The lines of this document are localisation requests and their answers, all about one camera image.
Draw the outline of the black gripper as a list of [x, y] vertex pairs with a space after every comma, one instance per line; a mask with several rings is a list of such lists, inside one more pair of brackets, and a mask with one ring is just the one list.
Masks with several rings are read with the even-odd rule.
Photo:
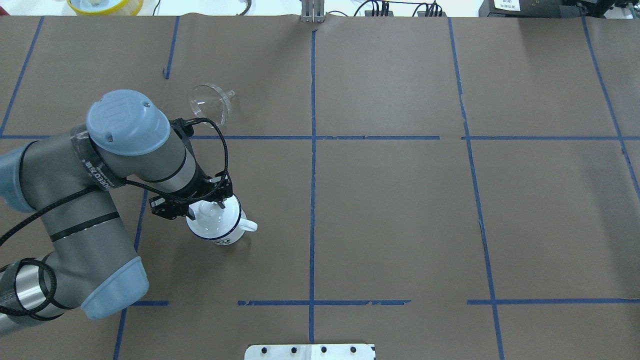
[[[190, 137], [194, 135], [194, 126], [200, 123], [211, 125], [222, 143], [224, 168], [213, 177], [207, 175], [198, 164], [190, 141]], [[230, 198], [233, 195], [233, 183], [228, 172], [229, 153], [226, 139], [218, 125], [209, 118], [191, 118], [188, 120], [178, 118], [171, 120], [170, 126], [186, 148], [183, 166], [172, 178], [172, 180], [183, 180], [185, 184], [180, 189], [172, 191], [171, 195], [181, 199], [196, 199], [218, 203]]]

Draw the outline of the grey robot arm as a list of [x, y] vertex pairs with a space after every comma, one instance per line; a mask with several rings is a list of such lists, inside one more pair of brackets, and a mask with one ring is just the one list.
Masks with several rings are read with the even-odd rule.
[[230, 198], [227, 169], [211, 177], [194, 155], [201, 123], [222, 135], [208, 117], [169, 120], [144, 94], [117, 89], [90, 106], [85, 123], [1, 156], [1, 197], [29, 215], [1, 242], [41, 219], [54, 248], [2, 267], [3, 337], [74, 309], [103, 319], [146, 295], [146, 269], [110, 191], [155, 193], [151, 211], [169, 220], [194, 220], [190, 205]]

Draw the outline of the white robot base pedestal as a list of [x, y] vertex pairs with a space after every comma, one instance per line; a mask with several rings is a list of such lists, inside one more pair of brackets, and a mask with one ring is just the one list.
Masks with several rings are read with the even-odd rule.
[[254, 344], [247, 347], [245, 360], [375, 360], [374, 344]]

